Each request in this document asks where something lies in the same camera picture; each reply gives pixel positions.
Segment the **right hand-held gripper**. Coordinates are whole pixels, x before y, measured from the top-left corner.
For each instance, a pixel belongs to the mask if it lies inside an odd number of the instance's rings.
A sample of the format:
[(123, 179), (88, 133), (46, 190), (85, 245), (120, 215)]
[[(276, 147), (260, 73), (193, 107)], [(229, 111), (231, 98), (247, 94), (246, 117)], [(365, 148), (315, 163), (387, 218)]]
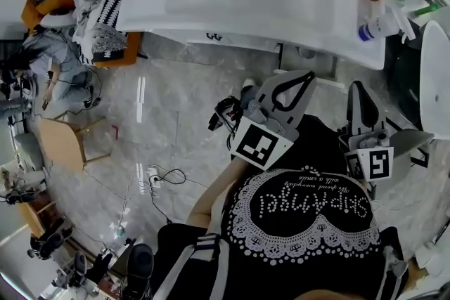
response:
[(394, 148), (385, 129), (385, 109), (378, 95), (361, 81), (348, 89), (347, 121), (338, 139), (350, 176), (368, 183), (389, 179)]

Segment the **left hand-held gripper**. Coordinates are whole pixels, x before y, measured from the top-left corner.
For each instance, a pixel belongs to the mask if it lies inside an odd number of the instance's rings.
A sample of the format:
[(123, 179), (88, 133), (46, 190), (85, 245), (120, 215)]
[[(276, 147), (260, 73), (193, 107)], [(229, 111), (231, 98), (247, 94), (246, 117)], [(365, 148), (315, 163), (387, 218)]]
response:
[(298, 124), (316, 88), (313, 72), (293, 70), (267, 79), (243, 109), (231, 155), (267, 170), (299, 138)]

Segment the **white drawer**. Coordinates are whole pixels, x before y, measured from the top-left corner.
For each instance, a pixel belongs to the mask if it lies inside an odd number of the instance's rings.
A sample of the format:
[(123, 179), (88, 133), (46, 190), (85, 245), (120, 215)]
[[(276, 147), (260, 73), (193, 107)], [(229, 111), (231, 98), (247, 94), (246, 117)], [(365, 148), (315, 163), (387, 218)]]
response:
[(317, 78), (327, 81), (336, 80), (338, 57), (324, 51), (317, 51), (315, 59), (307, 60), (298, 53), (298, 45), (278, 45), (278, 70), (292, 71), (303, 70), (313, 72)]

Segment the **person's left forearm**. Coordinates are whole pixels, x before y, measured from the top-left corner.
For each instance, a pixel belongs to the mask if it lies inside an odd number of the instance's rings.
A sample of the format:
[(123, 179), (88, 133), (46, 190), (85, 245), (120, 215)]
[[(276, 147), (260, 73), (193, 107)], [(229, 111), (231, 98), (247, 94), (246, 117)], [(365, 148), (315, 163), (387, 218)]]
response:
[(199, 228), (208, 228), (215, 201), (230, 185), (233, 185), (243, 177), (249, 165), (245, 160), (235, 157), (195, 203), (186, 220), (186, 224)]

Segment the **person's grey jeans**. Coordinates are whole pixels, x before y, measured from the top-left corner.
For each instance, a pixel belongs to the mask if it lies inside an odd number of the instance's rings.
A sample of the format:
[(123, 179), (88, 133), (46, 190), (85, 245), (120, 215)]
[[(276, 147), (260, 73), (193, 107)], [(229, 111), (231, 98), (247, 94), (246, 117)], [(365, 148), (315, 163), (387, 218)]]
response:
[(243, 109), (247, 108), (249, 102), (255, 98), (259, 90), (260, 87), (256, 85), (244, 86), (240, 92), (240, 106)]

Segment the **grey chair black legs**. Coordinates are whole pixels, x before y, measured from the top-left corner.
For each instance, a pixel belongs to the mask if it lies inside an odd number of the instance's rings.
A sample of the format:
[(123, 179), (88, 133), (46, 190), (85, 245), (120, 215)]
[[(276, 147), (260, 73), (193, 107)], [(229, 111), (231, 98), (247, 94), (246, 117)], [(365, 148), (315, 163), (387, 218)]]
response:
[(428, 168), (429, 147), (435, 136), (417, 129), (402, 129), (388, 117), (386, 122), (394, 129), (390, 136), (390, 145), (394, 148), (393, 181), (403, 181), (414, 165)]

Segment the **white round table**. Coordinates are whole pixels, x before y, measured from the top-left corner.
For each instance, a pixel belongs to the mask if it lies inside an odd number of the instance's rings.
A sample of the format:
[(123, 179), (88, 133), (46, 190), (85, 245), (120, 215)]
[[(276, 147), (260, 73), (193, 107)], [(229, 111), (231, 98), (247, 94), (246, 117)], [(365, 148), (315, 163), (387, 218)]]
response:
[(450, 37), (428, 21), (418, 37), (390, 49), (388, 91), (416, 128), (450, 141)]

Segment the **white spray bottle blue label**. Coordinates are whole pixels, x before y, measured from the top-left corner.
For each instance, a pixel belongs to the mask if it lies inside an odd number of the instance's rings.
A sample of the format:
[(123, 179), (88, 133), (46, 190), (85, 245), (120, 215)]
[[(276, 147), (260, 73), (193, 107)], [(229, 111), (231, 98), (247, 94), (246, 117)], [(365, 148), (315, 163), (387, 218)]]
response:
[(395, 6), (388, 6), (387, 12), (367, 21), (358, 28), (357, 34), (362, 41), (372, 41), (401, 35), (401, 42), (413, 41), (416, 34), (405, 13)]

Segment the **white power strip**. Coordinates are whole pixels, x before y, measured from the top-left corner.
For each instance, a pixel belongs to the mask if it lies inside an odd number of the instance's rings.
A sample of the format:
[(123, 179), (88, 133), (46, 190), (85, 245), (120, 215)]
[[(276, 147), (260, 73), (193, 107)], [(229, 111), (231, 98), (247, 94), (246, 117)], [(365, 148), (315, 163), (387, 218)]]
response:
[(155, 166), (142, 166), (140, 179), (143, 188), (159, 189), (163, 184), (163, 179)]

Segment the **person's black printed shirt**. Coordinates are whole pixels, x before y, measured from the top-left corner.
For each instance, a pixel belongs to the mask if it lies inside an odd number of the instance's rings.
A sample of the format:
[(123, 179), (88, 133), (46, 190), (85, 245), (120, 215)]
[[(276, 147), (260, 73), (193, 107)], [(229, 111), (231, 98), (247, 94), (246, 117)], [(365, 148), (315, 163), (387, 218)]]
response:
[(380, 228), (338, 135), (306, 115), (296, 143), (249, 165), (215, 201), (208, 228), (158, 233), (159, 300), (397, 300), (409, 279), (396, 228)]

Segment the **black white striped blanket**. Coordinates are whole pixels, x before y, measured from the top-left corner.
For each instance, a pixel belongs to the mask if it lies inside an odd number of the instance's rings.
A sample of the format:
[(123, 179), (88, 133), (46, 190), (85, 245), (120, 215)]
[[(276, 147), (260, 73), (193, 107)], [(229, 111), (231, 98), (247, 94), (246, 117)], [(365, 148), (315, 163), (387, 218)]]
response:
[[(75, 32), (75, 19), (73, 12), (75, 4), (73, 0), (49, 0), (47, 14), (55, 14), (57, 11), (67, 11), (71, 17), (68, 27)], [(117, 19), (122, 0), (101, 0), (100, 5), (89, 14), (81, 44), (73, 42), (77, 47), (78, 58), (83, 65), (94, 65), (104, 61), (118, 60), (123, 57), (127, 48), (128, 36), (117, 30)]]

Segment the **wooden side table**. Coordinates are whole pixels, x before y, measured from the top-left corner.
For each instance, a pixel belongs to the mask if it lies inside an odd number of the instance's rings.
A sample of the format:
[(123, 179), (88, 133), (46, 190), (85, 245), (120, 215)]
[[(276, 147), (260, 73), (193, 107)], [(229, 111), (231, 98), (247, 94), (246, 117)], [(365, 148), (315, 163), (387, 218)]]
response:
[(55, 164), (72, 172), (82, 172), (86, 165), (111, 156), (110, 153), (87, 159), (84, 151), (83, 135), (106, 120), (97, 119), (86, 126), (60, 120), (65, 112), (53, 119), (42, 118), (39, 123), (39, 135), (45, 155)]

